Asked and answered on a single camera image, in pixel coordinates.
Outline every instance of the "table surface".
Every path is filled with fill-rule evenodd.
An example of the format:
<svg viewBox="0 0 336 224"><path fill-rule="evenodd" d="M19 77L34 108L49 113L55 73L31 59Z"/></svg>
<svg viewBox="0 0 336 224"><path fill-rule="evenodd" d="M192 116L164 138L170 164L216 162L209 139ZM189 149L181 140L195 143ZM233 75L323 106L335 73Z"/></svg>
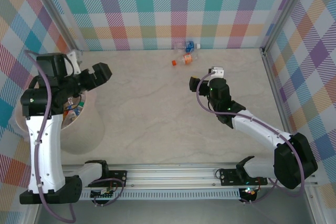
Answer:
<svg viewBox="0 0 336 224"><path fill-rule="evenodd" d="M282 129L259 49L203 49L198 56L190 65L173 67L173 50L85 52L81 69L104 62L113 72L96 88L105 134L89 153L62 151L62 163L213 163L269 157L270 150L204 111L188 87L190 76L201 78L211 66L222 66L232 99Z"/></svg>

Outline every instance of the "black bracket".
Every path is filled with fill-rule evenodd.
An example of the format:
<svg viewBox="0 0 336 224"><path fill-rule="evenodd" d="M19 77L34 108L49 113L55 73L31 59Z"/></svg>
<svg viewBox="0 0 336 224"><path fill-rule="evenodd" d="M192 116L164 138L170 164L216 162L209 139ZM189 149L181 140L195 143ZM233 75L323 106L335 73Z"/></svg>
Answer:
<svg viewBox="0 0 336 224"><path fill-rule="evenodd" d="M266 178L250 178L243 183L236 169L220 169L219 178L222 186L259 186L259 181L261 186L267 185Z"/></svg>
<svg viewBox="0 0 336 224"><path fill-rule="evenodd" d="M65 185L58 191L49 190L44 194L44 198L48 204L65 204L75 203L79 200L82 191L82 180L78 175L72 177L65 177ZM27 204L41 204L39 194L33 194L32 191L25 191L20 194L20 203Z"/></svg>
<svg viewBox="0 0 336 224"><path fill-rule="evenodd" d="M289 142L299 154L306 179L318 168L309 142L301 133L291 135ZM289 189L294 189L301 183L298 162L286 143L278 144L274 150L274 174Z"/></svg>
<svg viewBox="0 0 336 224"><path fill-rule="evenodd" d="M126 170L109 170L105 178L117 178L123 181L124 186L126 186L127 171ZM112 187L122 188L122 185L120 182L117 182L117 181L106 181L106 182L90 184L88 185L88 187L91 187L91 188L106 187L106 188L112 189ZM108 193L105 193L105 194L101 194L99 191L92 190L90 193L90 198L96 197L97 198L96 202L98 204L106 204L109 201L109 199L106 200L106 198L113 197L113 193L114 193L113 190L110 190Z"/></svg>

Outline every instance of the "round container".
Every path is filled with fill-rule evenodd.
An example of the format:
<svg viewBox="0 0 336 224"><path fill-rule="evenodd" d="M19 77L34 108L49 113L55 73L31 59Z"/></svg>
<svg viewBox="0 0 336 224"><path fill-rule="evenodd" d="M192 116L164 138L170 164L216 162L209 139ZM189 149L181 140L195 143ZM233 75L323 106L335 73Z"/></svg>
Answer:
<svg viewBox="0 0 336 224"><path fill-rule="evenodd" d="M91 90L84 92L85 103L81 113L69 125L61 129L61 149L71 154L85 154L95 149L104 137L104 123L95 107L97 94ZM22 116L20 101L15 108L15 121L23 131L23 136L29 137L26 119Z"/></svg>

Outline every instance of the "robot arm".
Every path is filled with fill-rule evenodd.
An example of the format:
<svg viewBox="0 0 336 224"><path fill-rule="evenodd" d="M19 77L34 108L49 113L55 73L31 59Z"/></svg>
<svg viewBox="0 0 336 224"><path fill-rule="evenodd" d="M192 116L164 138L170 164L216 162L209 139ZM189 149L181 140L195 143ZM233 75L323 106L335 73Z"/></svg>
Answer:
<svg viewBox="0 0 336 224"><path fill-rule="evenodd" d="M304 135L300 133L292 135L283 132L253 116L244 106L231 99L229 86L224 79L224 69L222 67L212 67L209 69L210 72L214 74L210 76L210 81L201 83L199 95L207 96L214 111L229 113L225 115L217 114L218 120L232 129L250 135L274 154L271 159L249 156L239 162L236 166L236 173L242 183L245 184L252 178L266 177L278 179L289 189L294 189L300 184L298 162L290 147L279 137L280 135L287 139L298 153L305 178L317 170L316 160ZM196 92L199 82L200 79L191 77L190 90Z"/></svg>
<svg viewBox="0 0 336 224"><path fill-rule="evenodd" d="M47 54L37 57L38 64L48 77L51 86L52 100L46 127L39 143L38 166L42 190L47 203L62 204L77 202L82 188L96 179L104 177L104 164L93 161L85 164L74 174L64 176L60 156L60 132L63 121L64 104L69 97L78 97L86 90L94 89L107 82L112 73L106 64L93 66L94 73L89 70L80 71L75 52L70 54ZM47 91L42 78L35 77L29 88L21 97L23 116L30 135L31 175L28 190L20 195L21 204L40 204L38 186L35 175L35 144L42 124L46 104Z"/></svg>

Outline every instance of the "metal frame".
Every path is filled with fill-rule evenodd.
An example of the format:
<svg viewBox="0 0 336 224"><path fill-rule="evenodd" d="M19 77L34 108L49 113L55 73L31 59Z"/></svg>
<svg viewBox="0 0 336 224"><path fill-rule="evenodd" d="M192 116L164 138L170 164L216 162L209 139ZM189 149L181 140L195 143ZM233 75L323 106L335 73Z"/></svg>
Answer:
<svg viewBox="0 0 336 224"><path fill-rule="evenodd" d="M262 29L261 34L258 36L258 40L255 43L254 47L258 48L262 46L262 43L265 39L265 36L267 34L268 28L270 27L270 25L272 24L272 21L278 11L278 8L280 6L280 4L282 3L282 0L274 0L272 9L269 11L269 14L267 15L267 18L264 22L264 27Z"/></svg>
<svg viewBox="0 0 336 224"><path fill-rule="evenodd" d="M290 127L290 125L288 123L285 110L283 109L284 108L284 103L282 102L280 92L277 89L276 82L275 82L275 76L274 76L274 74L271 70L271 65L269 63L269 60L268 60L267 56L264 54L262 49L260 49L260 55L261 55L261 58L263 60L262 62L264 63L265 71L266 71L266 74L267 74L269 84L271 86L271 90L272 90L272 93L273 93L275 104L277 106L277 109L278 109L278 112L279 112L279 115L280 115L283 130L285 132L292 132L292 128Z"/></svg>
<svg viewBox="0 0 336 224"><path fill-rule="evenodd" d="M62 167L64 175L67 176L67 173L75 171L80 165ZM221 181L215 177L215 172L220 168L234 169L236 163L109 165L110 170L127 170L125 187L127 190L244 188L244 186L221 186ZM306 179L306 185L307 187L317 185L314 175Z"/></svg>
<svg viewBox="0 0 336 224"><path fill-rule="evenodd" d="M332 224L333 220L328 219L323 213L318 188L308 187L306 188L306 194L315 222L318 224Z"/></svg>
<svg viewBox="0 0 336 224"><path fill-rule="evenodd" d="M32 224L37 220L41 211L40 205L27 205L24 214L21 215L21 224Z"/></svg>
<svg viewBox="0 0 336 224"><path fill-rule="evenodd" d="M57 26L59 32L63 36L63 39L68 44L70 51L74 49L78 49L76 43L70 34L67 26L64 24L60 13L58 12L55 4L52 0L41 0L43 6L47 10L48 14L50 15L51 19L54 21L55 25Z"/></svg>
<svg viewBox="0 0 336 224"><path fill-rule="evenodd" d="M279 20L277 21L277 23L275 24L269 38L268 41L265 44L265 48L264 48L264 52L269 51L269 49L272 47L272 45L274 44L274 42L276 41L276 39L278 38L283 26L285 25L288 17L291 15L293 9L295 8L296 4L297 4L298 0L288 0L287 3L285 4L283 11L279 17Z"/></svg>
<svg viewBox="0 0 336 224"><path fill-rule="evenodd" d="M117 190L112 196L102 196L100 200L118 197ZM84 189L79 200L93 200L91 189ZM196 200L196 199L240 199L239 189L125 189L118 200Z"/></svg>
<svg viewBox="0 0 336 224"><path fill-rule="evenodd" d="M81 46L81 50L84 51L89 51L89 47L85 42L85 39L82 35L82 33L79 30L79 27L75 21L75 18L73 17L71 10L66 2L66 0L58 0L60 6L62 7L63 11L64 11L64 15L65 17L68 19L70 25L72 26L74 33L77 36L77 41L78 41L78 46Z"/></svg>

